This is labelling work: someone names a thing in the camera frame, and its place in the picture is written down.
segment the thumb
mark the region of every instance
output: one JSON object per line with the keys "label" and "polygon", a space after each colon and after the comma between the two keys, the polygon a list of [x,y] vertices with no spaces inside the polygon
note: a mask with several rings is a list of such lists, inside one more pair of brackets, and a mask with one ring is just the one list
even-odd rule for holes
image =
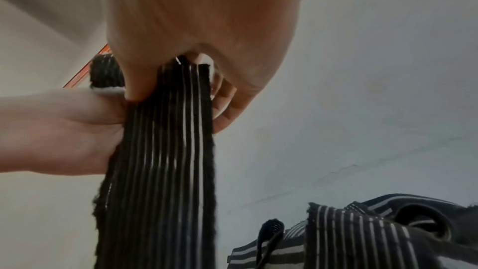
{"label": "thumb", "polygon": [[156,89],[157,69],[134,69],[122,67],[126,100],[140,102],[148,98]]}

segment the orange trim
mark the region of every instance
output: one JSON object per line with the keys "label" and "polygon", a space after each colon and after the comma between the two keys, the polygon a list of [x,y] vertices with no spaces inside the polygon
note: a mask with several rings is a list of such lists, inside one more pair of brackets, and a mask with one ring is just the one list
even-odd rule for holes
{"label": "orange trim", "polygon": [[[97,55],[103,54],[103,53],[109,53],[110,52],[110,47],[108,45],[105,45],[101,51],[98,52]],[[70,81],[68,81],[63,87],[65,88],[72,88],[72,87],[77,87],[80,85],[80,83],[88,76],[88,73],[90,72],[90,63],[91,60],[88,61],[88,63],[78,72],[76,75],[71,78]]]}

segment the striped fabric strap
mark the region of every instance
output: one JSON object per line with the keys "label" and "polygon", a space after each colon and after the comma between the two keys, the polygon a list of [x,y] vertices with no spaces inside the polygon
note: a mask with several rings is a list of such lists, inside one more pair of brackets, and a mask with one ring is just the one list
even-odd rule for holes
{"label": "striped fabric strap", "polygon": [[[99,62],[117,68],[114,58]],[[209,69],[171,65],[151,97],[128,106],[123,141],[95,200],[95,269],[216,267]],[[118,70],[99,75],[95,86],[121,84],[108,77]]]}

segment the skin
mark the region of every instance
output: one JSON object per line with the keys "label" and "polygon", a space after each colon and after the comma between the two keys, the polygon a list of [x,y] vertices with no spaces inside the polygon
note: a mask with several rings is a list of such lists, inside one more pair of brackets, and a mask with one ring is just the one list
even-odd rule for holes
{"label": "skin", "polygon": [[108,43],[125,76],[126,98],[148,97],[156,69],[175,56],[197,61],[207,54],[215,63],[214,132],[220,132],[276,73],[295,31],[299,3],[105,0]]}
{"label": "skin", "polygon": [[124,90],[0,99],[0,172],[103,174],[122,138]]}

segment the hand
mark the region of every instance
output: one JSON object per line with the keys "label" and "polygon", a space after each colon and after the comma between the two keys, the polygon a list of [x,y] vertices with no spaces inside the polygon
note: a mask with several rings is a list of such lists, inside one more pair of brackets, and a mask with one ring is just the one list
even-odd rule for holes
{"label": "hand", "polygon": [[0,99],[0,172],[102,174],[122,138],[121,89],[59,89]]}
{"label": "hand", "polygon": [[126,97],[141,101],[157,68],[180,54],[205,53],[217,72],[214,132],[227,127],[265,87],[294,34],[300,0],[105,0],[108,43]]}

